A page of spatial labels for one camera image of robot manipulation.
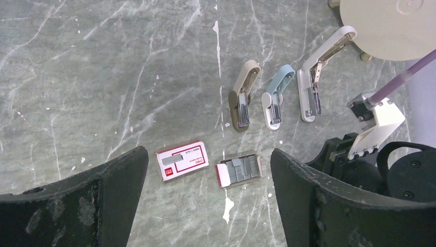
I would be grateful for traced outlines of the staple box tray with staples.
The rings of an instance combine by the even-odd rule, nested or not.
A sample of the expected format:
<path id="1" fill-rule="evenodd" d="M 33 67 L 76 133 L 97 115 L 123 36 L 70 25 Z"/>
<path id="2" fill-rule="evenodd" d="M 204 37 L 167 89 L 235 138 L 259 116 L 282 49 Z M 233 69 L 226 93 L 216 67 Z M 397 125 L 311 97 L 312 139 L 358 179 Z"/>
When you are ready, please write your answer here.
<path id="1" fill-rule="evenodd" d="M 248 154 L 223 160 L 216 164 L 221 188 L 234 187 L 263 177 L 261 159 L 257 154 Z"/>

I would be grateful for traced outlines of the beige stapler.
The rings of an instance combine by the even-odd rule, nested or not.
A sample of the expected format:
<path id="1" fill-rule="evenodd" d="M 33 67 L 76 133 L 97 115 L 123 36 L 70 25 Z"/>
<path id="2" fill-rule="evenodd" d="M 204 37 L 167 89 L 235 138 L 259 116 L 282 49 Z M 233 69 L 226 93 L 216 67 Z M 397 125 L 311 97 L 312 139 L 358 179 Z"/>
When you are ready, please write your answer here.
<path id="1" fill-rule="evenodd" d="M 232 126 L 237 132 L 245 132 L 250 125 L 248 107 L 251 102 L 251 89 L 256 82 L 261 68 L 256 60 L 248 60 L 228 95 Z"/>

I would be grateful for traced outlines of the red staple box sleeve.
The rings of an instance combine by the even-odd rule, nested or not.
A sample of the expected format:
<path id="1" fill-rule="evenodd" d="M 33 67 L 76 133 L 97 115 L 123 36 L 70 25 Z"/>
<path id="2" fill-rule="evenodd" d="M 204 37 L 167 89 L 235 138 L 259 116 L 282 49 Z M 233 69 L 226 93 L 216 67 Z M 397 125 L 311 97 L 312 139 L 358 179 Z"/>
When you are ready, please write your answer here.
<path id="1" fill-rule="evenodd" d="M 203 141 L 196 140 L 155 154 L 162 180 L 173 180 L 209 165 Z"/>

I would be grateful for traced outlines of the blue mini stapler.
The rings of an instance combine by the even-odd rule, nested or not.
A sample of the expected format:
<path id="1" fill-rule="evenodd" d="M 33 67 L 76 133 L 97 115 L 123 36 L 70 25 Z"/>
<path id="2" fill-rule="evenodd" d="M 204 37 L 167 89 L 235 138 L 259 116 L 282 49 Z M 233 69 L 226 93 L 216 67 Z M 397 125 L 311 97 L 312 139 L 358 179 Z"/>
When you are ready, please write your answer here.
<path id="1" fill-rule="evenodd" d="M 281 104 L 283 91 L 295 77 L 295 70 L 285 64 L 276 72 L 266 92 L 262 94 L 261 104 L 265 125 L 269 130 L 279 129 L 282 123 Z"/>

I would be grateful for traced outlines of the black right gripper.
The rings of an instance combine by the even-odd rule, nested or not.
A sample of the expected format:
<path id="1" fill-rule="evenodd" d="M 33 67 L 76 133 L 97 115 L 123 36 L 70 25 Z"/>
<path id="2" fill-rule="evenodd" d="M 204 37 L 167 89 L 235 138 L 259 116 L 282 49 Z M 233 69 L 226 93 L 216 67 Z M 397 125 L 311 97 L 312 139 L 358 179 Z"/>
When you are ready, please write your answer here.
<path id="1" fill-rule="evenodd" d="M 310 167 L 342 182 L 380 195 L 408 201 L 435 201 L 435 148 L 390 142 L 381 150 L 347 158 L 356 133 L 325 141 Z"/>

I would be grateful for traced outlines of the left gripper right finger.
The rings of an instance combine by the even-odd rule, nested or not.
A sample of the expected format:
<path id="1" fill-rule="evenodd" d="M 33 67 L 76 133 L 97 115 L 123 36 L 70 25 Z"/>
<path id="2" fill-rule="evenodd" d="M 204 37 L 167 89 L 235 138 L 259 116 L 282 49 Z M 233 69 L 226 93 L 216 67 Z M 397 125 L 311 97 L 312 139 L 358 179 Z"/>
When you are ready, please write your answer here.
<path id="1" fill-rule="evenodd" d="M 288 246 L 435 246 L 435 203 L 372 193 L 280 149 L 270 157 Z"/>

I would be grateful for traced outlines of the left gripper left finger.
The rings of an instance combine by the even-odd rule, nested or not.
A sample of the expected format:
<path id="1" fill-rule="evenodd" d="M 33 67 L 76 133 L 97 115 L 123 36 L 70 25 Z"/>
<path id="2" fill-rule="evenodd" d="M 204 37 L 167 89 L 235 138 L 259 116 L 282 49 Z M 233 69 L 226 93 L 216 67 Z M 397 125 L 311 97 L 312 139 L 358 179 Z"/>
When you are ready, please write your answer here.
<path id="1" fill-rule="evenodd" d="M 149 155 L 136 147 L 21 194 L 1 195 L 1 246 L 126 246 Z"/>

